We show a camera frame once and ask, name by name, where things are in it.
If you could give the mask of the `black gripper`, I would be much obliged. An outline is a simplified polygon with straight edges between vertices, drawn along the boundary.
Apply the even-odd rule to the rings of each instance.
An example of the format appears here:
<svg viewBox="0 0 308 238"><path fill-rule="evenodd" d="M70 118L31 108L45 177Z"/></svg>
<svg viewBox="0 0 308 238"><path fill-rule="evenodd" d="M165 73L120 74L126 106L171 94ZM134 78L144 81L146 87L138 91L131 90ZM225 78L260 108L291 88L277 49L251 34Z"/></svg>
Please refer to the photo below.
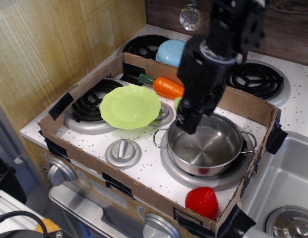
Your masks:
<svg viewBox="0 0 308 238"><path fill-rule="evenodd" d="M178 78L185 87L177 108L176 126L194 134L203 114L211 115L226 88L225 77L237 53L217 55L204 35L190 38L184 48Z"/></svg>

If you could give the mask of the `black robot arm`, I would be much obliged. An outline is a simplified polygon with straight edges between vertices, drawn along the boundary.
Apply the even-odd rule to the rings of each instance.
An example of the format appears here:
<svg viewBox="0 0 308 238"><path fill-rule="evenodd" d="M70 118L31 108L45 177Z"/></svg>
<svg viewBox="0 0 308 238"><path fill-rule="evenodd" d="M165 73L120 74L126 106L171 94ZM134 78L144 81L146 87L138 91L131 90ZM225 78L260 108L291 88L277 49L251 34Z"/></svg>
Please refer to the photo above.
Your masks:
<svg viewBox="0 0 308 238"><path fill-rule="evenodd" d="M209 34L195 35L185 45L178 78L185 92L177 109L176 125L196 132L203 115L210 116L226 88L225 78L238 55L260 47L268 0L214 0Z"/></svg>

